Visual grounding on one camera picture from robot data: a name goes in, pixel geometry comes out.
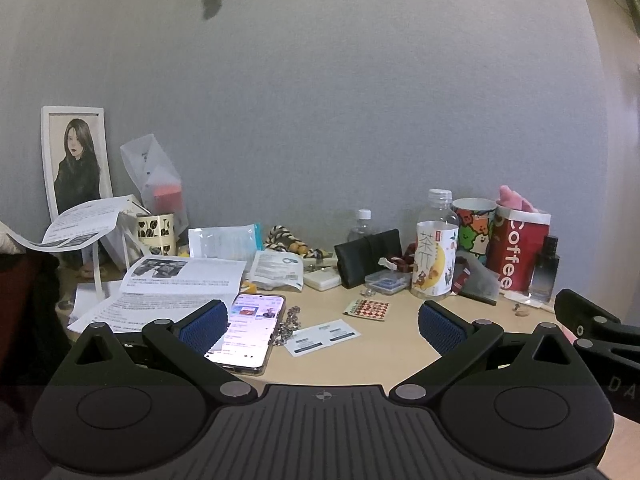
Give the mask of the dark perfume bottle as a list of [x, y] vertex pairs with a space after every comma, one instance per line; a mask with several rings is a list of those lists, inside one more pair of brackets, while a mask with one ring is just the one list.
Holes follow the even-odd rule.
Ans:
[[541, 302], [551, 301], [560, 257], [556, 253], [558, 238], [547, 235], [536, 255], [532, 276], [530, 277], [528, 294]]

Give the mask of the printed paper documents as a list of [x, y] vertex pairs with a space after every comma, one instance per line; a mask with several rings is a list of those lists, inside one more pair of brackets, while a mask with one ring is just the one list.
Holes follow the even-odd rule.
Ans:
[[94, 289], [100, 302], [86, 312], [74, 312], [67, 329], [79, 334], [91, 323], [104, 322], [115, 333], [132, 333], [157, 316], [179, 321], [210, 300], [230, 306], [240, 291], [245, 263], [151, 254], [132, 232], [136, 224], [129, 214], [132, 206], [130, 195], [90, 200], [60, 214], [39, 243], [6, 231], [16, 244], [51, 254], [94, 248], [115, 234], [123, 243], [139, 247], [142, 257], [125, 257], [127, 273], [119, 290], [110, 296], [103, 295], [100, 267], [94, 267]]

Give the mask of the red coffee paper bag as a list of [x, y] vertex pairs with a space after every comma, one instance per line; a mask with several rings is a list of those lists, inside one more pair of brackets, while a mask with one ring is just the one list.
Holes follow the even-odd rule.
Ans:
[[548, 212], [497, 207], [486, 266], [498, 274], [502, 290], [528, 289], [536, 255], [549, 234], [550, 223]]

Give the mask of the smartphone with lit screen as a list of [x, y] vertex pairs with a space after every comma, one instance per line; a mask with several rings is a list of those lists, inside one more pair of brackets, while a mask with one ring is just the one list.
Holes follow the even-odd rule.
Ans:
[[239, 294], [228, 310], [224, 336], [205, 353], [206, 359], [235, 373], [262, 374], [284, 308], [283, 296]]

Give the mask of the tea bottle with white label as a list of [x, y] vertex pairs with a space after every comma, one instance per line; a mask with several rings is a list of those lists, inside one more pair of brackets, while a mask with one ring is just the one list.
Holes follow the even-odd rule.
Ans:
[[456, 265], [459, 219], [452, 209], [452, 193], [431, 188], [416, 222], [411, 292], [422, 299], [446, 297], [452, 289]]

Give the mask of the red patterned sticker card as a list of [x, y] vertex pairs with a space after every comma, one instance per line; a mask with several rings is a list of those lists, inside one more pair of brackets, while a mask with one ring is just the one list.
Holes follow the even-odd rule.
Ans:
[[343, 314], [352, 318], [384, 322], [389, 308], [390, 304], [385, 301], [357, 299], [345, 308]]

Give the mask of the pink plush toy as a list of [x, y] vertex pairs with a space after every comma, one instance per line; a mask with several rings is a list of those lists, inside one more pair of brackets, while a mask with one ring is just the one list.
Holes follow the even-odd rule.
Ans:
[[526, 200], [519, 192], [512, 190], [507, 185], [500, 186], [497, 204], [503, 208], [532, 212], [533, 214], [538, 212], [538, 209], [529, 200]]

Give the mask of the black white patterned mug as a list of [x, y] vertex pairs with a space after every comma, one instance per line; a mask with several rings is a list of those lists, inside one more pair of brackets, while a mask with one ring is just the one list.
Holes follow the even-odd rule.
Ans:
[[177, 253], [173, 214], [137, 216], [137, 236], [151, 255], [174, 256]]

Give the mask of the small clear plastic box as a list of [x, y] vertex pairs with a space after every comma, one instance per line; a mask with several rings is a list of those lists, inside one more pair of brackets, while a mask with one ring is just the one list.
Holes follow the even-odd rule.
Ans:
[[409, 273], [383, 269], [381, 271], [367, 275], [364, 284], [367, 288], [379, 292], [383, 295], [395, 295], [407, 289], [411, 283]]

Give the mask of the colourful cartoon paper cup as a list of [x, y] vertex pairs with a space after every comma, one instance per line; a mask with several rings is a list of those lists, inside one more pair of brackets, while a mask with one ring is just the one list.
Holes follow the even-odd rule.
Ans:
[[458, 250], [469, 252], [480, 260], [487, 261], [489, 242], [497, 204], [488, 198], [458, 198], [452, 209], [459, 219]]

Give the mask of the white business card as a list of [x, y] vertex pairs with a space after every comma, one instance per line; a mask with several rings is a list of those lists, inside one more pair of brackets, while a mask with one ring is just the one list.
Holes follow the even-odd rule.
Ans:
[[286, 342], [284, 348], [291, 356], [306, 356], [306, 354], [330, 348], [334, 344], [358, 338], [360, 333], [343, 320], [335, 320], [296, 330]]

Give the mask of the blue white mask packet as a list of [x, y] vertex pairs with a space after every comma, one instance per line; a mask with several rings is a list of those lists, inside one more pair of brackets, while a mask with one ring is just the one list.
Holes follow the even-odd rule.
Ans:
[[258, 224], [190, 229], [188, 239], [191, 258], [250, 262], [264, 248]]

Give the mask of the white blue sachet packet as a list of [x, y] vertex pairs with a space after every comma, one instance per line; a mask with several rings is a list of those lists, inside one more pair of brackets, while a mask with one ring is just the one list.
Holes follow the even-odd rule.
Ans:
[[292, 252], [258, 250], [248, 280], [263, 290], [289, 288], [300, 292], [304, 287], [303, 259]]

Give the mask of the black wallet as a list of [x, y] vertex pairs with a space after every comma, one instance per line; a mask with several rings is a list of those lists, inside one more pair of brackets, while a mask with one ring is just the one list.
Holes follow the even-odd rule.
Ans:
[[347, 289], [357, 287], [368, 275], [382, 269], [378, 260], [402, 255], [399, 230], [392, 229], [336, 245], [334, 252], [342, 285]]

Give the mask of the clear plastic bag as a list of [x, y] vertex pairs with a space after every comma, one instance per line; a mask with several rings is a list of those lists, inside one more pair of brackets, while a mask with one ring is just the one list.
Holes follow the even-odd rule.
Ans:
[[152, 214], [173, 214], [174, 230], [180, 236], [189, 224], [182, 180], [154, 134], [122, 144], [120, 154], [143, 206]]

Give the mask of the white charger block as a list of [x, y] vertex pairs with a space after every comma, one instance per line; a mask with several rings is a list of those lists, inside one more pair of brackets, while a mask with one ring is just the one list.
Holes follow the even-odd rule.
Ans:
[[341, 284], [342, 280], [337, 268], [315, 270], [304, 275], [304, 285], [317, 292], [326, 292], [341, 286]]

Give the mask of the small clear water bottle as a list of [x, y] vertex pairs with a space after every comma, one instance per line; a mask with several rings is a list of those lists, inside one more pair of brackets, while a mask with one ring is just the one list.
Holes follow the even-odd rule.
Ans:
[[372, 211], [370, 209], [358, 209], [356, 213], [356, 223], [349, 230], [347, 240], [353, 242], [366, 237], [371, 232]]

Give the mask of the framed portrait picture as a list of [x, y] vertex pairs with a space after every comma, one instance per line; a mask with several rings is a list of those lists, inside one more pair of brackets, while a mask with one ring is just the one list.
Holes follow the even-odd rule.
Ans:
[[102, 107], [44, 106], [41, 158], [51, 220], [79, 204], [113, 196]]

